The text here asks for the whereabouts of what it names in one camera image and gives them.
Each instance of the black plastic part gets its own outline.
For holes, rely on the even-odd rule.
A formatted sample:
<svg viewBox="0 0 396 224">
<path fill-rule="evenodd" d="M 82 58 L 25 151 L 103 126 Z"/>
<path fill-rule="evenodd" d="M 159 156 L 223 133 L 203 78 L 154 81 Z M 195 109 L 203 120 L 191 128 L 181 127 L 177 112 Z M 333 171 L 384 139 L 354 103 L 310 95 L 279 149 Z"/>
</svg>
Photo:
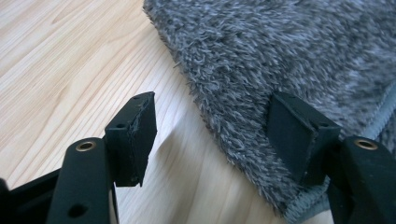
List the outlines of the black plastic part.
<svg viewBox="0 0 396 224">
<path fill-rule="evenodd" d="M 117 187 L 143 184 L 157 134 L 154 92 L 133 97 L 105 128 L 106 145 Z"/>
<path fill-rule="evenodd" d="M 340 154 L 354 199 L 348 223 L 395 223 L 396 160 L 389 151 L 380 143 L 354 136 L 343 142 Z"/>
<path fill-rule="evenodd" d="M 277 156 L 302 186 L 323 183 L 324 152 L 338 142 L 340 127 L 301 99 L 275 92 L 268 114 L 267 136 Z"/>
<path fill-rule="evenodd" d="M 341 162 L 341 142 L 337 147 L 330 148 L 325 152 L 323 158 L 323 171 L 332 180 L 332 184 L 346 194 L 351 194 L 352 189 L 349 186 L 346 171 Z"/>
<path fill-rule="evenodd" d="M 44 223 L 60 170 L 43 175 L 9 191 L 6 182 L 0 186 L 1 223 Z"/>
<path fill-rule="evenodd" d="M 118 223 L 113 190 L 104 141 L 77 141 L 64 156 L 47 223 Z"/>
<path fill-rule="evenodd" d="M 327 189 L 327 195 L 329 198 L 330 208 L 332 209 L 332 219 L 334 223 L 348 223 L 354 207 L 352 195 L 337 188 L 332 181 Z"/>
</svg>

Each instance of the shaggy fur rug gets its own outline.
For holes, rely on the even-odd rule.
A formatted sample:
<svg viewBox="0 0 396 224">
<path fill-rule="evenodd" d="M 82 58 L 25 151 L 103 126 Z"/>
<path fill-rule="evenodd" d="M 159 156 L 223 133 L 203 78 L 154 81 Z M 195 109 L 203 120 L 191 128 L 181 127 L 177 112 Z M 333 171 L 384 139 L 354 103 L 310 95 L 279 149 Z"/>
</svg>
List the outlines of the shaggy fur rug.
<svg viewBox="0 0 396 224">
<path fill-rule="evenodd" d="M 228 160 L 289 223 L 328 208 L 268 142 L 274 91 L 295 94 L 342 136 L 396 140 L 394 0 L 145 0 L 144 10 Z"/>
</svg>

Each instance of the black plastic bracket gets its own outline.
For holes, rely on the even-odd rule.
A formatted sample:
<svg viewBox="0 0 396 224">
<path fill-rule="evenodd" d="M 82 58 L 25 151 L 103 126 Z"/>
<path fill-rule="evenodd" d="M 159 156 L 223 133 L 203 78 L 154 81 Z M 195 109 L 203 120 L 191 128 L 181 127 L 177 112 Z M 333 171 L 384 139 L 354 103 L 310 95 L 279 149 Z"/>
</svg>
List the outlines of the black plastic bracket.
<svg viewBox="0 0 396 224">
<path fill-rule="evenodd" d="M 0 223 L 119 223 L 114 182 L 142 185 L 156 133 L 154 92 L 136 95 L 103 139 L 72 144 L 61 169 L 13 190 L 0 179 Z"/>
<path fill-rule="evenodd" d="M 326 149 L 335 147 L 341 128 L 303 100 L 274 93 L 267 136 L 278 157 L 302 186 L 323 183 L 321 166 Z"/>
</svg>

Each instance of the gray fabric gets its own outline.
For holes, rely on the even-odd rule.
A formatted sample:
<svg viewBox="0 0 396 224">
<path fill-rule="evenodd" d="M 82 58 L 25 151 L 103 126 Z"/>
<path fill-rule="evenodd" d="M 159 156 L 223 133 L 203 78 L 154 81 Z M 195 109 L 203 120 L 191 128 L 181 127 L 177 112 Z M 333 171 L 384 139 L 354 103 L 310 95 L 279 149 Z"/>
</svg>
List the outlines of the gray fabric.
<svg viewBox="0 0 396 224">
<path fill-rule="evenodd" d="M 228 160 L 288 222 L 319 212 L 325 187 L 294 183 L 268 142 L 269 97 L 295 94 L 342 138 L 361 133 L 396 80 L 395 1 L 146 0 L 144 9 Z M 394 113 L 384 125 L 377 139 L 394 151 Z"/>
<path fill-rule="evenodd" d="M 362 137 L 375 140 L 389 123 L 390 117 L 396 108 L 396 82 L 392 83 L 386 91 L 384 100 L 378 108 L 373 119 L 368 122 L 364 131 L 360 134 Z"/>
</svg>

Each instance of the wooden floor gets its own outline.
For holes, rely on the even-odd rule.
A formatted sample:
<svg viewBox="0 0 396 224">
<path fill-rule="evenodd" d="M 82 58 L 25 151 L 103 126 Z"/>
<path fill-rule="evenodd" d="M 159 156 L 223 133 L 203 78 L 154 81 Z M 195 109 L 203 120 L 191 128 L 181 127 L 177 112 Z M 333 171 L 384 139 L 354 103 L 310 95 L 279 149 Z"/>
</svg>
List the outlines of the wooden floor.
<svg viewBox="0 0 396 224">
<path fill-rule="evenodd" d="M 117 189 L 120 223 L 284 223 L 219 152 L 141 0 L 0 2 L 0 177 L 61 167 L 132 96 L 155 91 L 143 188 Z M 332 223 L 330 212 L 307 223 Z"/>
</svg>

